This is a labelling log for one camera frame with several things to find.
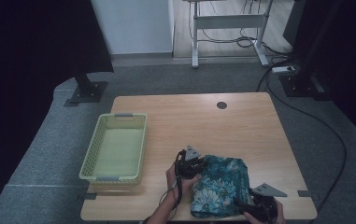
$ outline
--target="flower pattern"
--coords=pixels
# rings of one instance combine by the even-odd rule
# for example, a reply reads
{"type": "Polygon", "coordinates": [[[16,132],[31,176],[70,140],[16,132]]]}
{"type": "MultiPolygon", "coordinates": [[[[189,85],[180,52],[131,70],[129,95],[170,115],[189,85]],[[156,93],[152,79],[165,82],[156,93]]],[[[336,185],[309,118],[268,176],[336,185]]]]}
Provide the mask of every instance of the flower pattern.
{"type": "Polygon", "coordinates": [[[238,215],[233,198],[251,203],[248,167],[241,159],[206,155],[207,166],[200,181],[193,186],[194,217],[228,217],[238,215]]]}

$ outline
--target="green plastic basket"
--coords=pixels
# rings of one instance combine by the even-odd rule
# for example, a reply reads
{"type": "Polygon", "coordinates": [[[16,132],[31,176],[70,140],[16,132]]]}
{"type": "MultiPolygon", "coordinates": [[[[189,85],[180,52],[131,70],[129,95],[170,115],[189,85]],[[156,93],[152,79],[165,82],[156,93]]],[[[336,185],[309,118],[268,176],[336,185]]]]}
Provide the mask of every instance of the green plastic basket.
{"type": "Polygon", "coordinates": [[[138,185],[146,134],[146,114],[101,115],[79,177],[110,186],[138,185]]]}

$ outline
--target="white wall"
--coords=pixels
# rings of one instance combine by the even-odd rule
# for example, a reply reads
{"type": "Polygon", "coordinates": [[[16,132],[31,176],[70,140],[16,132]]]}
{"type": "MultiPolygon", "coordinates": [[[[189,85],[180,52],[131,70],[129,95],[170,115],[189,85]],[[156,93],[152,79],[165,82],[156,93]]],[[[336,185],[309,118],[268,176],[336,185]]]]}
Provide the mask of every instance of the white wall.
{"type": "Polygon", "coordinates": [[[92,3],[110,54],[172,52],[172,0],[92,0],[92,3]]]}

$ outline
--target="forearm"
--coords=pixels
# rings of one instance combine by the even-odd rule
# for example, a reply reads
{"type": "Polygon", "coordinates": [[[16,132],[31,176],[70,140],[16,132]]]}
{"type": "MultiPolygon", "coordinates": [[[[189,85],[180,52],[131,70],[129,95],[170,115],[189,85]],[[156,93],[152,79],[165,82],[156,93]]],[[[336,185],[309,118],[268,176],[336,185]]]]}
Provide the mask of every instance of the forearm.
{"type": "Polygon", "coordinates": [[[148,219],[148,224],[164,224],[168,220],[169,213],[175,205],[175,197],[172,191],[169,191],[161,204],[157,207],[151,217],[148,219]]]}

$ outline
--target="black metal stand base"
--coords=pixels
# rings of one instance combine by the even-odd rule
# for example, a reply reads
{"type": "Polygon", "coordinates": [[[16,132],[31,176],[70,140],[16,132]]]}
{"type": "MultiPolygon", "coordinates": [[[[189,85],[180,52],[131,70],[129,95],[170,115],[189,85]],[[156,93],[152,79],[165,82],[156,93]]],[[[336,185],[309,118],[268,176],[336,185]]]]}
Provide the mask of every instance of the black metal stand base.
{"type": "Polygon", "coordinates": [[[331,100],[327,90],[313,77],[307,87],[296,86],[296,75],[279,76],[279,81],[288,97],[313,97],[315,100],[331,100]]]}
{"type": "Polygon", "coordinates": [[[77,86],[72,98],[66,100],[64,106],[77,106],[79,103],[99,103],[106,87],[107,82],[105,81],[91,82],[91,87],[86,91],[77,86]]]}

